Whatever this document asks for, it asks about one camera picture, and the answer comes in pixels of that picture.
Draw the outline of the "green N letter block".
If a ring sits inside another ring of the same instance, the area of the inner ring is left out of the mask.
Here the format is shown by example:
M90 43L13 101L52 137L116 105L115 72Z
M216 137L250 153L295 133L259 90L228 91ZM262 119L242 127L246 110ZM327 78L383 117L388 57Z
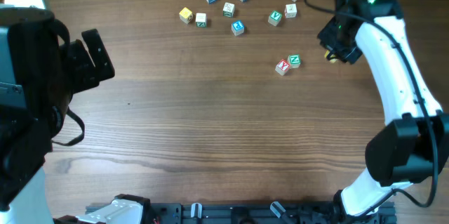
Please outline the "green N letter block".
M295 55L289 55L288 56L288 63L290 64L290 67L293 68L298 68L301 64L301 58L299 54L295 54Z

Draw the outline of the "yellow side picture block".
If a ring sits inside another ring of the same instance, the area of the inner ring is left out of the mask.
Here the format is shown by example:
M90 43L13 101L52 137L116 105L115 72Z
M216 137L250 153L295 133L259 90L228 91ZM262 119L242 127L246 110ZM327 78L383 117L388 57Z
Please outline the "yellow side picture block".
M324 58L329 61L330 63L335 63L337 61L337 57L331 53L330 51L326 51Z

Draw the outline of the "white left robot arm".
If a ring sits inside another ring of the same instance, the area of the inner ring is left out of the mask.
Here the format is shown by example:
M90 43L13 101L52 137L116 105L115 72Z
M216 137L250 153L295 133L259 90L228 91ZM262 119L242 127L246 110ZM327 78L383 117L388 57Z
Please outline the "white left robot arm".
M54 223L43 165L74 94L115 75L99 32L71 40L51 11L1 7L1 222Z

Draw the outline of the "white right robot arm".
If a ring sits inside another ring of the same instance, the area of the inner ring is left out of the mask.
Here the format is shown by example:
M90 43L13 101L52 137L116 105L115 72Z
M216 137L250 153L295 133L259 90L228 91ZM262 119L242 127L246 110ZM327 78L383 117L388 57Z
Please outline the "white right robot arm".
M343 218L375 213L395 190L436 178L448 159L448 115L417 67L397 0L334 0L318 38L330 61L366 58L385 126L367 144L366 169L337 199Z

